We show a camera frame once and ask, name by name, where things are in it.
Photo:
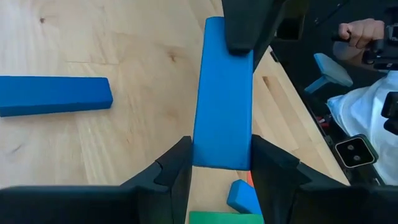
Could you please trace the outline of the green triangle block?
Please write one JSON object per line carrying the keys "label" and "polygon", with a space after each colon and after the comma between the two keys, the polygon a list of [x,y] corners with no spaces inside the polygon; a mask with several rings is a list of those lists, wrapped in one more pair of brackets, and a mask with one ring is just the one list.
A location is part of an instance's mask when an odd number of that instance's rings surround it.
{"label": "green triangle block", "polygon": [[191,211],[189,224],[264,224],[264,220],[256,214]]}

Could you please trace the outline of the blue rectangular block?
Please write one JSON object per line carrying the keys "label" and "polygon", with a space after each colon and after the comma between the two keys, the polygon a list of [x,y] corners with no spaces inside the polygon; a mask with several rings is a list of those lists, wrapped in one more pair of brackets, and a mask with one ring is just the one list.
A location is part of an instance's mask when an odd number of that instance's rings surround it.
{"label": "blue rectangular block", "polygon": [[109,109],[105,77],[0,76],[0,117]]}

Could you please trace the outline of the long blue block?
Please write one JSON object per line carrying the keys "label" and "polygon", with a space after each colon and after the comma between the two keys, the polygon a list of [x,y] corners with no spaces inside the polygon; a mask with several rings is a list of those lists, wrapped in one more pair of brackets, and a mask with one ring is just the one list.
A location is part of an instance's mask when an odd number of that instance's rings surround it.
{"label": "long blue block", "polygon": [[193,165],[249,170],[252,136],[253,53],[228,51],[224,17],[205,22]]}

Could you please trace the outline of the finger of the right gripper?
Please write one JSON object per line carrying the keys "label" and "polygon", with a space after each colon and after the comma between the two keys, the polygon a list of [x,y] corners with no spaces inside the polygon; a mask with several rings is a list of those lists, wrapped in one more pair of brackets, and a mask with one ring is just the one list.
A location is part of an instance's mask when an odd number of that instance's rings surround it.
{"label": "finger of the right gripper", "polygon": [[254,49],[274,0],[221,0],[226,45],[231,54]]}
{"label": "finger of the right gripper", "polygon": [[300,40],[310,0],[266,0],[268,10],[260,23],[260,33],[254,46],[254,70],[273,40]]}

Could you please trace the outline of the person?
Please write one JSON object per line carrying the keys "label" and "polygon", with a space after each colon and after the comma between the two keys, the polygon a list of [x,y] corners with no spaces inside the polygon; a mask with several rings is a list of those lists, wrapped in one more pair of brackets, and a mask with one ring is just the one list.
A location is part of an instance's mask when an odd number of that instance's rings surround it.
{"label": "person", "polygon": [[398,91],[398,71],[385,72],[371,86],[357,88],[327,100],[338,126],[349,136],[365,135],[379,159],[374,164],[387,185],[398,185],[398,136],[384,129],[382,107],[390,91]]}

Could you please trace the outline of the blue office chair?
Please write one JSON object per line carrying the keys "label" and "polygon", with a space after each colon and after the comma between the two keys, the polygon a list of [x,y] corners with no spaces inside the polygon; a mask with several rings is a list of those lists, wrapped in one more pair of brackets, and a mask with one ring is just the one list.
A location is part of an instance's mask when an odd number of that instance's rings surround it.
{"label": "blue office chair", "polygon": [[306,87],[304,92],[312,94],[327,83],[334,83],[346,87],[351,87],[353,85],[353,81],[347,70],[332,58],[323,53],[316,53],[313,57],[319,67],[321,77]]}

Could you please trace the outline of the person's hand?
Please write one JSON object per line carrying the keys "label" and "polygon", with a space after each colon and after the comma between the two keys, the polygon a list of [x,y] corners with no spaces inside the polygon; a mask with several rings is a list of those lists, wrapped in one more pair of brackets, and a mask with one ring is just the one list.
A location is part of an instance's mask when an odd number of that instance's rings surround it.
{"label": "person's hand", "polygon": [[363,19],[350,23],[341,23],[338,35],[344,40],[349,40],[350,47],[363,49],[371,41],[384,38],[384,22],[375,19]]}

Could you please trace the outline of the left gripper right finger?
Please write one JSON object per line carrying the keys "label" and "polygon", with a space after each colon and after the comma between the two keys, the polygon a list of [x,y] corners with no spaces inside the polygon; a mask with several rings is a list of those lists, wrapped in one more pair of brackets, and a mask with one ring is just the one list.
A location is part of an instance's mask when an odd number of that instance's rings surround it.
{"label": "left gripper right finger", "polygon": [[265,224],[398,224],[398,186],[348,186],[258,135],[251,174]]}

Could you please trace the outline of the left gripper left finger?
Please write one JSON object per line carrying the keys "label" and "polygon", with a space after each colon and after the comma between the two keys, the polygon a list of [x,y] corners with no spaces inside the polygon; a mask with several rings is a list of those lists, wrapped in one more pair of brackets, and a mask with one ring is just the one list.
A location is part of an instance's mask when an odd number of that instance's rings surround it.
{"label": "left gripper left finger", "polygon": [[121,185],[1,189],[0,224],[184,224],[192,154],[184,136]]}

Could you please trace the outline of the small blue block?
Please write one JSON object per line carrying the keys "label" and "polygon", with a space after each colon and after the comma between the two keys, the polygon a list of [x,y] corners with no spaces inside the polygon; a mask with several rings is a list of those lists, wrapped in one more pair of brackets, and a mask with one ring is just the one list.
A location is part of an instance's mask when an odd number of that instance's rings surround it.
{"label": "small blue block", "polygon": [[241,179],[231,184],[226,203],[239,213],[262,214],[255,189]]}

